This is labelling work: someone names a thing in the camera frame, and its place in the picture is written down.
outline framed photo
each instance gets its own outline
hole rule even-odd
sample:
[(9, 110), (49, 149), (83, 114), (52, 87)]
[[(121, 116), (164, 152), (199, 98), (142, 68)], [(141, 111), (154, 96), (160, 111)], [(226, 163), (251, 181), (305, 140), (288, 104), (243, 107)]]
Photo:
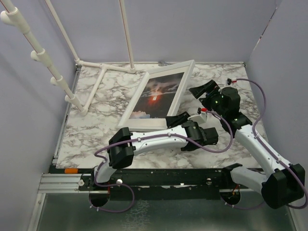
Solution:
[(194, 60), (147, 71), (131, 98), (117, 128), (131, 131), (167, 129), (166, 116), (175, 116)]

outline cloud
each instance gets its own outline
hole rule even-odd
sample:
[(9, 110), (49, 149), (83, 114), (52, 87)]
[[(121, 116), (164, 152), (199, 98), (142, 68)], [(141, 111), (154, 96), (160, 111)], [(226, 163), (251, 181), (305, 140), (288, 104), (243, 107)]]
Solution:
[(145, 112), (142, 112), (142, 111), (138, 111), (138, 112), (132, 112), (129, 118), (130, 119), (150, 119), (151, 115), (146, 114)]

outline wall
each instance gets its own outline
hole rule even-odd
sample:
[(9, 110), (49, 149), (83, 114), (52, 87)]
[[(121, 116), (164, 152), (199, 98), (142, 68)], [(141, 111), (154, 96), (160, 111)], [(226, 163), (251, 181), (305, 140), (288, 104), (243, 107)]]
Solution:
[[(51, 2), (81, 59), (128, 61), (118, 1)], [(276, 7), (275, 0), (126, 0), (125, 6), (134, 59), (169, 62), (247, 61)]]
[[(75, 66), (66, 44), (54, 36), (42, 8), (13, 0), (72, 84)], [(24, 231), (31, 217), (42, 172), (48, 169), (64, 116), (64, 93), (50, 82), (32, 47), (14, 27), (0, 23), (0, 226)]]
[[(308, 2), (283, 0), (247, 64), (247, 74), (267, 95), (263, 122), (272, 146), (306, 169)], [(255, 91), (262, 107), (262, 99)], [(308, 208), (300, 211), (308, 218)]]

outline marble surface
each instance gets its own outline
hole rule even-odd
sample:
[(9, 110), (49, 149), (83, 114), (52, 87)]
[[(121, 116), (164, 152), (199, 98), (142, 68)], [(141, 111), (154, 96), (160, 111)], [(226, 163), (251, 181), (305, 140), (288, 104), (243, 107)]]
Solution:
[[(94, 96), (89, 112), (81, 116), (77, 108), (71, 108), (64, 138), (59, 151), (57, 168), (92, 168), (101, 159), (94, 156), (94, 152), (106, 146), (109, 139), (117, 132), (115, 128), (125, 111), (138, 83), (145, 71), (159, 67), (157, 64), (137, 64), (136, 74), (128, 74), (109, 70), (104, 75)], [(82, 67), (76, 94), (82, 104), (88, 98), (98, 74), (98, 68)], [(205, 84), (213, 79), (223, 86), (227, 78), (247, 78), (243, 64), (197, 64), (193, 70), (188, 88)], [(235, 84), (241, 96), (241, 111), (253, 122), (259, 112), (252, 95), (250, 85), (246, 81)], [(187, 111), (193, 115), (201, 103), (188, 90), (182, 98), (179, 113)], [(220, 122), (209, 115), (204, 128), (216, 127), (219, 134), (217, 145), (209, 145), (212, 149), (223, 149), (229, 143), (230, 136), (221, 127)], [(257, 130), (264, 136), (261, 123)], [(233, 163), (243, 164), (245, 167), (259, 167), (250, 153), (234, 141), (232, 147), (221, 154), (208, 153), (204, 150), (181, 152), (180, 149), (162, 149), (135, 156), (129, 168), (216, 168), (225, 167)]]

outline photograph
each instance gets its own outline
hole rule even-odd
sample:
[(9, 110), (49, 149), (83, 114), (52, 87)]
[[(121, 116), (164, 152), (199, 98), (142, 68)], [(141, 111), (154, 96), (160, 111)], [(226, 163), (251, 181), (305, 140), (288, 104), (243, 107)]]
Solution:
[(184, 72), (149, 79), (129, 118), (165, 118), (183, 75)]

